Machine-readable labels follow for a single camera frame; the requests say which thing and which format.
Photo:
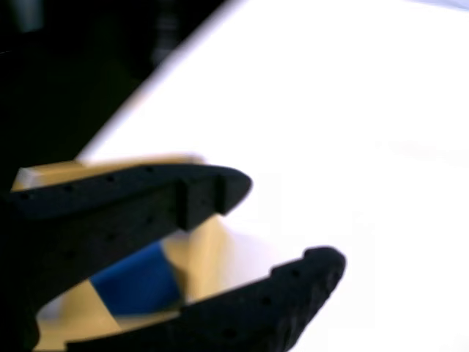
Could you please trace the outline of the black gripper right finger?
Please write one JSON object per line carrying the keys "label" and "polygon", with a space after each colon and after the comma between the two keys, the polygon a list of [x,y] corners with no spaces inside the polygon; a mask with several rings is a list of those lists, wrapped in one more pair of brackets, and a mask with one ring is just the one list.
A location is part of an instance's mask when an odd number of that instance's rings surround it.
{"label": "black gripper right finger", "polygon": [[162,323],[71,342],[68,351],[288,351],[336,289],[346,258],[329,246],[249,285],[183,307]]}

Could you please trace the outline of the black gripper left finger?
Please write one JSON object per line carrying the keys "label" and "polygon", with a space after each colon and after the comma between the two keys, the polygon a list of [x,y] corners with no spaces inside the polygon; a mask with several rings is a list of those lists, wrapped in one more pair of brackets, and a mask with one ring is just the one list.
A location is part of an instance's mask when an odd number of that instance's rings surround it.
{"label": "black gripper left finger", "polygon": [[243,172],[144,164],[1,196],[1,338],[31,351],[39,310],[177,230],[227,214],[251,189]]}

